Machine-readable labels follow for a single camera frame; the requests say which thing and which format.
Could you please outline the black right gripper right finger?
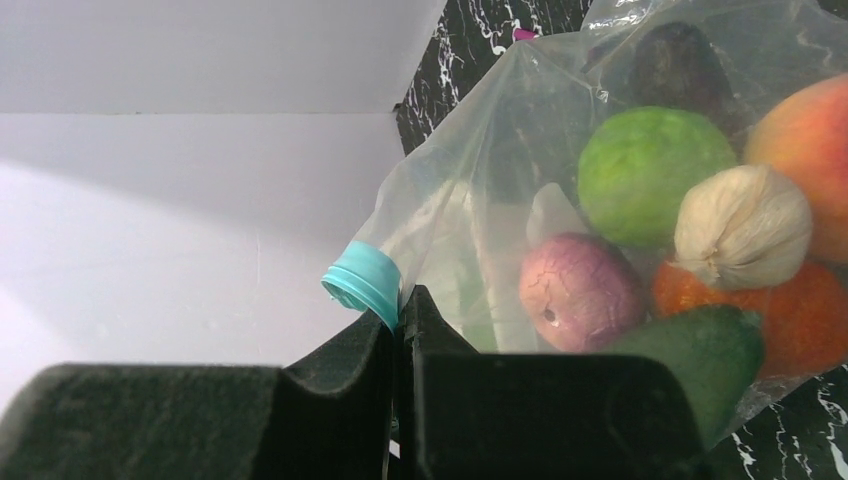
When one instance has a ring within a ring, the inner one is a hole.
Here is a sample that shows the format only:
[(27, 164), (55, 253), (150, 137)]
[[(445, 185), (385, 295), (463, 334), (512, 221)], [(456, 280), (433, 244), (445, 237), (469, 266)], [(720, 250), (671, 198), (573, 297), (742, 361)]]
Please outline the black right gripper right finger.
[(418, 286), (397, 330), (401, 479), (705, 479), (684, 392), (639, 356), (483, 354)]

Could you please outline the clear zip top bag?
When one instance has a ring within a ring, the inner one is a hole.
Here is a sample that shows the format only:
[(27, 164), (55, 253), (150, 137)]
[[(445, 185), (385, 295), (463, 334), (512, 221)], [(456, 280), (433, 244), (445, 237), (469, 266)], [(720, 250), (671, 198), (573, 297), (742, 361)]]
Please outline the clear zip top bag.
[[(730, 168), (768, 165), (744, 160), (755, 125), (793, 93), (847, 73), (847, 23), (816, 1), (596, 1), (577, 31), (518, 41), (503, 52), (383, 181), (373, 213), (323, 287), (342, 305), (395, 327), (414, 287), (424, 286), (479, 351), (556, 352), (525, 312), (518, 281), (528, 252), (576, 232), (609, 243), (637, 272), (647, 304), (638, 327), (667, 317), (653, 284), (659, 267), (675, 267), (674, 234), (659, 247), (606, 240), (579, 205), (577, 172), (604, 121), (648, 106), (633, 100), (628, 75), (641, 37), (669, 22), (708, 37), (743, 108), (742, 132), (719, 129), (737, 155)], [(725, 436), (813, 376), (758, 374)]]

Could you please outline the red onion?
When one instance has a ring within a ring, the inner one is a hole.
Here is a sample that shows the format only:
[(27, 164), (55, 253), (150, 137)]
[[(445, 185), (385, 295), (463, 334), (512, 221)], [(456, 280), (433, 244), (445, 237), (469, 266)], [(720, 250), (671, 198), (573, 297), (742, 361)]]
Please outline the red onion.
[(528, 252), (518, 294), (537, 333), (568, 353), (598, 351), (646, 321), (633, 266), (602, 239), (555, 235)]

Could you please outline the green cabbage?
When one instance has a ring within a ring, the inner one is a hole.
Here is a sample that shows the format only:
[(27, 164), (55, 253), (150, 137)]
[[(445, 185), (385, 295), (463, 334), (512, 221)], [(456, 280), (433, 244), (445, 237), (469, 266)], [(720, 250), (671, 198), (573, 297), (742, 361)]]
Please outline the green cabbage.
[(698, 113), (638, 107), (604, 121), (578, 160), (577, 196), (593, 229), (633, 247), (672, 242), (686, 193), (737, 164), (726, 136)]

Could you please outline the orange pumpkin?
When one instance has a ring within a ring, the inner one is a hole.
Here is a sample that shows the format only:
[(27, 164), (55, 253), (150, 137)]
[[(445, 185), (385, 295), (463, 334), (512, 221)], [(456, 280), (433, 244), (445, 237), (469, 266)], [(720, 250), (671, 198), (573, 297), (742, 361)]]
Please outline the orange pumpkin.
[(653, 296), (663, 316), (709, 304), (762, 314), (766, 358), (760, 378), (817, 375), (847, 360), (847, 288), (817, 262), (804, 263), (781, 285), (736, 291), (710, 288), (664, 264), (655, 274)]

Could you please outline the purple eggplant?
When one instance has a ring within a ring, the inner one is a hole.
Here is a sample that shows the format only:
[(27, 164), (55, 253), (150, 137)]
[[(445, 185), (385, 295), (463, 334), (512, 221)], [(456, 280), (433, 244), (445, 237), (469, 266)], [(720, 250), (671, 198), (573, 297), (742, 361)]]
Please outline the purple eggplant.
[(689, 23), (664, 23), (641, 37), (628, 86), (640, 105), (699, 113), (729, 136), (747, 124), (710, 40)]

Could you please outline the dark green avocado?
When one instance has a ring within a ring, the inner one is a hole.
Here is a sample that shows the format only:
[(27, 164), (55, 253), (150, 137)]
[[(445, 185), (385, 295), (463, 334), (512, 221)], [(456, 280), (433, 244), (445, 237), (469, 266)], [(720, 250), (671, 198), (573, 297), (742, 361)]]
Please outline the dark green avocado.
[(729, 304), (649, 321), (602, 349), (662, 363), (684, 391), (707, 448), (722, 440), (766, 356), (764, 316)]

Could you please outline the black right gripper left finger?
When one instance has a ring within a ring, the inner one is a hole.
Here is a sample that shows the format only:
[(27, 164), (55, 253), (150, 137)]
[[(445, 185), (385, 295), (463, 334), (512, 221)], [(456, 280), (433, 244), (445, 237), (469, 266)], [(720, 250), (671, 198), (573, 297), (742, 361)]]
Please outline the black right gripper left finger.
[(367, 311), (280, 370), (255, 478), (385, 478), (393, 363), (393, 335)]

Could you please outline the beige garlic bulb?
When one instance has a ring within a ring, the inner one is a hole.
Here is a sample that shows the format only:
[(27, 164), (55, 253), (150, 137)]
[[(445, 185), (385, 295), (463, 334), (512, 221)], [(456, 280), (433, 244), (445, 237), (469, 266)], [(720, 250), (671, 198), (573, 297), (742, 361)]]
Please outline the beige garlic bulb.
[(718, 290), (783, 284), (805, 261), (813, 217), (805, 194), (768, 165), (723, 170), (685, 195), (672, 265)]

